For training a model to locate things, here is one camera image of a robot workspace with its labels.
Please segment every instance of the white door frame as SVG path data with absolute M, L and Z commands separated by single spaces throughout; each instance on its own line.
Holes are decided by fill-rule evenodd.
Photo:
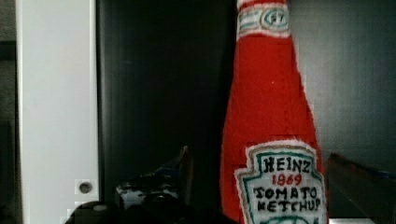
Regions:
M 23 223 L 65 223 L 99 199 L 95 1 L 16 0 L 16 11 Z

